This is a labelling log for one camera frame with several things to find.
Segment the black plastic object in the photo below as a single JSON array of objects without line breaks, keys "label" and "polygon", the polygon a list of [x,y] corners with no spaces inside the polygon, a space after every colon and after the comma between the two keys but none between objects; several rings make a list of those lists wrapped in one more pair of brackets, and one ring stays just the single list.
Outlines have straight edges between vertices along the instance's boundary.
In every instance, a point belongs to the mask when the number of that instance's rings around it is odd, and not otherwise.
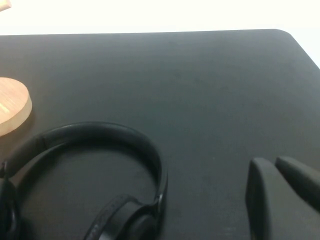
[{"label": "black plastic object", "polygon": [[255,158],[249,167],[246,206],[255,240],[318,240],[320,172],[290,157],[275,165]]},{"label": "black plastic object", "polygon": [[81,122],[57,127],[38,134],[10,155],[3,163],[0,178],[0,239],[16,240],[21,216],[17,212],[15,187],[8,180],[41,153],[60,145],[103,143],[129,147],[139,153],[156,172],[158,189],[151,204],[122,194],[108,203],[98,214],[85,235],[85,240],[154,239],[165,210],[168,172],[153,143],[142,133],[114,123]]}]

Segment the black object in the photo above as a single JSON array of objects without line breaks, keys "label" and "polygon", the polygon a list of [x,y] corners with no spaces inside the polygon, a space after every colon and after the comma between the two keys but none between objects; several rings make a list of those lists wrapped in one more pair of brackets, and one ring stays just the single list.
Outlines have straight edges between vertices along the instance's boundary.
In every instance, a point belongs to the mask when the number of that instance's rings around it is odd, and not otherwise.
[{"label": "black object", "polygon": [[320,172],[290,157],[250,163],[246,205],[252,239],[318,240]]},{"label": "black object", "polygon": [[[24,83],[33,103],[0,137],[1,156],[79,121],[152,139],[170,169],[159,240],[249,240],[254,156],[320,169],[320,70],[281,30],[0,36],[0,75]],[[153,177],[133,159],[89,146],[34,159],[12,178],[24,190],[22,240],[82,239],[122,193],[151,202]]]},{"label": "black object", "polygon": [[132,128],[105,123],[83,122],[69,124],[39,134],[6,159],[0,170],[0,239],[16,240],[20,233],[20,211],[14,176],[39,154],[62,144],[78,142],[120,144],[143,155],[157,172],[158,189],[153,203],[143,204],[129,195],[120,195],[108,203],[95,218],[85,240],[151,240],[157,235],[160,216],[165,210],[168,172],[150,140]]}]

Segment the round wooden disc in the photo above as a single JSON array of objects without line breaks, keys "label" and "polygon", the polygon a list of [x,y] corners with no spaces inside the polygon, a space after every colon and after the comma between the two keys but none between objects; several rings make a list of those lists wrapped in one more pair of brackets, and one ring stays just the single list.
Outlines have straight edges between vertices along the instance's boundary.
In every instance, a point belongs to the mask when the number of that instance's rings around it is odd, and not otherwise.
[{"label": "round wooden disc", "polygon": [[31,109],[27,87],[17,80],[0,77],[0,136],[23,124]]}]

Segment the wooden object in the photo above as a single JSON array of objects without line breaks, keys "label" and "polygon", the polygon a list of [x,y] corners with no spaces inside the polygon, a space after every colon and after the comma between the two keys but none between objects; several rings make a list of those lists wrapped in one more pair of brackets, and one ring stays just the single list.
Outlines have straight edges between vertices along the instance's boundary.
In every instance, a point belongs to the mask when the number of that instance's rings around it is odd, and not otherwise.
[{"label": "wooden object", "polygon": [[11,8],[10,0],[0,0],[0,12]]},{"label": "wooden object", "polygon": [[0,77],[0,136],[18,128],[31,109],[27,87],[17,80]]}]

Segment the ear cup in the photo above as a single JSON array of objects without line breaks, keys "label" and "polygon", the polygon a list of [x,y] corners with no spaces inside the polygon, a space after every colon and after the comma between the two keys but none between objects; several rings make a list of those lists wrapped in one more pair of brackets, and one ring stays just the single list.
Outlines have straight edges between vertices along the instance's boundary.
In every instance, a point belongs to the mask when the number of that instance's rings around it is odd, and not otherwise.
[{"label": "ear cup", "polygon": [[157,222],[150,214],[139,216],[130,225],[125,240],[154,240],[157,236]]},{"label": "ear cup", "polygon": [[126,203],[135,201],[135,198],[126,194],[119,195],[110,201],[97,215],[89,228],[84,240],[99,240],[105,225],[110,218]]},{"label": "ear cup", "polygon": [[0,181],[0,239],[17,240],[21,216],[15,186],[8,180]]}]

